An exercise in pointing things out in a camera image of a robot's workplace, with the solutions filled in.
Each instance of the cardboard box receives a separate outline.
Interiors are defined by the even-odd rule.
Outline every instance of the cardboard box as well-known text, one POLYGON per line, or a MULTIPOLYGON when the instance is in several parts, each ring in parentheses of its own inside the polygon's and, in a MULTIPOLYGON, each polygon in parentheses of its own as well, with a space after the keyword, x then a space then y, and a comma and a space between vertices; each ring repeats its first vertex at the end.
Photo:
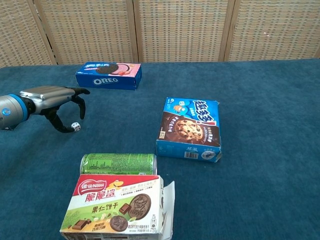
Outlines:
POLYGON ((156 140, 157 155, 217 162, 222 156, 218 104, 167 97, 156 140))
POLYGON ((140 64, 89 61, 75 74, 80 87, 136 90, 142 78, 140 64))
POLYGON ((80 175, 60 232, 67 240, 169 240, 174 182, 158 175, 80 175))

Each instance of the white die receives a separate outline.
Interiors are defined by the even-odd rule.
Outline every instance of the white die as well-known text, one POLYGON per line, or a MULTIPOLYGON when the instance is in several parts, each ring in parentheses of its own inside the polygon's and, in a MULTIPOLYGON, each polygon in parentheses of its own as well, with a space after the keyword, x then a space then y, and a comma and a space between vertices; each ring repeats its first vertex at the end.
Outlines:
POLYGON ((78 122, 72 123, 71 127, 74 129, 75 132, 78 132, 81 129, 81 126, 78 122))

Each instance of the barcode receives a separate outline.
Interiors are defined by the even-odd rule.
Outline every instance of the barcode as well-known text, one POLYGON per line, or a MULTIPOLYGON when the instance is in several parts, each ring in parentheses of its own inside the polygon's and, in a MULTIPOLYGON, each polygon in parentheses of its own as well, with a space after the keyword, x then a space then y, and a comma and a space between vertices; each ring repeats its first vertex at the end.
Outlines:
POLYGON ((188 152, 188 151, 185 151, 184 152, 184 157, 187 158, 187 159, 198 159, 198 153, 194 153, 194 152, 188 152))
POLYGON ((160 131, 160 136, 159 136, 159 138, 160 138, 160 139, 164 139, 164 138, 165 138, 165 134, 166 134, 165 131, 160 131))

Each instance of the robotic arm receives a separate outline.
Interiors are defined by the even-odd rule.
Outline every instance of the robotic arm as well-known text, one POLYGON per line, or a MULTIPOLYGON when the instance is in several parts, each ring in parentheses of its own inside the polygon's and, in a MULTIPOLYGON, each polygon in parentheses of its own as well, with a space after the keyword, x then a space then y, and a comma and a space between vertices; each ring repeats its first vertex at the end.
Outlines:
POLYGON ((0 129, 14 129, 32 114, 45 116, 62 133, 75 129, 61 122, 57 111, 62 104, 72 101, 80 108, 80 118, 85 118, 86 104, 80 94, 90 94, 85 88, 41 86, 23 90, 17 94, 0 96, 0 129))

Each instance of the oreo box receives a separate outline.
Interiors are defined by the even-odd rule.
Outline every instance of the oreo box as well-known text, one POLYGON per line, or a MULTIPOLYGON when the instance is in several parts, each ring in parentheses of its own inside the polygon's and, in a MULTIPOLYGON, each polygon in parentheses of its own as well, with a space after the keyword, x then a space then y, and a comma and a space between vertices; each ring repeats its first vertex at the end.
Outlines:
POLYGON ((222 156, 218 104, 167 97, 156 140, 157 155, 217 162, 222 156))
POLYGON ((136 90, 142 77, 140 64, 89 61, 75 74, 80 87, 136 90))
POLYGON ((60 232, 67 240, 167 240, 174 198, 174 182, 164 188, 158 175, 82 174, 60 232))

